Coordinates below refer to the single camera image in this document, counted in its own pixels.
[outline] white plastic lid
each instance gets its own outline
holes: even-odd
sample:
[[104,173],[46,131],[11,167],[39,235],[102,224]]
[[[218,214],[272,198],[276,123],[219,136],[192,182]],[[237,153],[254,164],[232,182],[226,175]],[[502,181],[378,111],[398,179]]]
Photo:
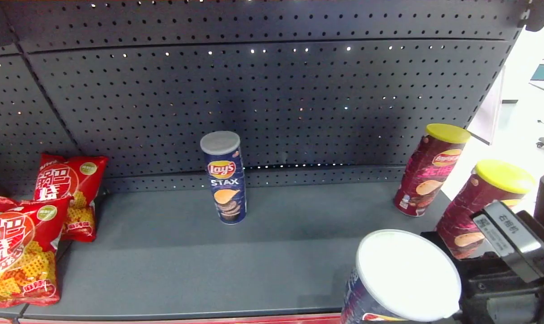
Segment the white plastic lid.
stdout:
[[202,151],[210,155],[223,155],[232,152],[240,145],[240,136],[233,131],[215,131],[204,135],[200,140]]
[[384,229],[367,235],[358,247],[356,267],[372,297],[406,320],[432,322],[460,308],[456,267],[441,249],[416,234]]

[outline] potato chip can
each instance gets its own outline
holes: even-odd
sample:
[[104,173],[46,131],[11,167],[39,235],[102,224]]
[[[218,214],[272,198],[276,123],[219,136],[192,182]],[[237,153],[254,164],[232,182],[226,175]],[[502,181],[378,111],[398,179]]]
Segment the potato chip can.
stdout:
[[494,200],[514,207],[535,184],[534,178],[518,166],[499,160],[480,160],[444,211],[436,231],[455,258],[467,258],[484,241],[470,215]]
[[424,215],[452,172],[470,138],[465,129],[447,124],[429,124],[416,151],[408,160],[394,205],[408,216]]
[[202,137],[200,147],[218,217],[229,225],[241,222],[246,217],[246,187],[240,136],[231,131],[215,131]]
[[377,230],[356,252],[340,324],[432,322],[457,312],[460,295],[458,271],[440,248],[404,230]]

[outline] green label sticker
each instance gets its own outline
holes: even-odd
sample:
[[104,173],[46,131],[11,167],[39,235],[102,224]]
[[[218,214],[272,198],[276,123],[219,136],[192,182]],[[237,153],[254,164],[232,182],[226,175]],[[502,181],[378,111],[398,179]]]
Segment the green label sticker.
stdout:
[[38,219],[41,221],[49,221],[50,219],[56,217],[57,212],[58,208],[56,208],[56,206],[47,205],[38,210],[36,217],[38,217]]
[[95,166],[94,163],[86,162],[86,163],[82,164],[82,166],[80,166],[80,172],[82,172],[82,174],[84,174],[84,175],[92,175],[92,174],[95,173],[97,168],[98,167]]

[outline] shelf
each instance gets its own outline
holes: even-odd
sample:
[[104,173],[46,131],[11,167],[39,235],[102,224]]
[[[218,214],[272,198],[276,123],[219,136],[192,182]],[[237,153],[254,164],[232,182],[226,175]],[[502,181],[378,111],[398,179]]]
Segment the shelf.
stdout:
[[419,219],[391,199],[398,182],[248,190],[240,224],[220,223],[207,190],[118,193],[97,240],[59,262],[62,300],[37,320],[176,320],[338,312],[360,239],[432,230],[449,200]]
[[18,306],[10,308],[0,308],[0,317],[1,318],[18,318],[22,313],[25,305],[20,304]]

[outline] white wall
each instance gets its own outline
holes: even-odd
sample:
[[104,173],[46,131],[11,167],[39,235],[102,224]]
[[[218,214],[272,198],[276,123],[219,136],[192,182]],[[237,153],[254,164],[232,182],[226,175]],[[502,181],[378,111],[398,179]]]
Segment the white wall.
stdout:
[[503,100],[518,100],[521,89],[536,71],[544,57],[544,28],[540,31],[521,31],[517,42],[506,59]]

